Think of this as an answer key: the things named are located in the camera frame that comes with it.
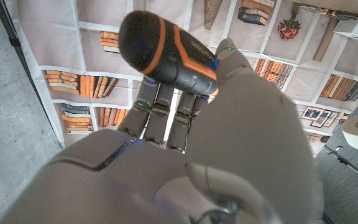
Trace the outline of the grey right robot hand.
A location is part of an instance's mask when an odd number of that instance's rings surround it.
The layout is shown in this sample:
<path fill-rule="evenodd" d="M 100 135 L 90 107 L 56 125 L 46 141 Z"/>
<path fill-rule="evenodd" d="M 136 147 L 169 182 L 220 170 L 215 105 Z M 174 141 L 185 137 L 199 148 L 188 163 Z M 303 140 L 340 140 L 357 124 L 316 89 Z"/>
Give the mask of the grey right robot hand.
<path fill-rule="evenodd" d="M 230 39 L 184 153 L 103 129 L 57 154 L 2 223 L 316 223 L 323 187 L 295 105 Z"/>

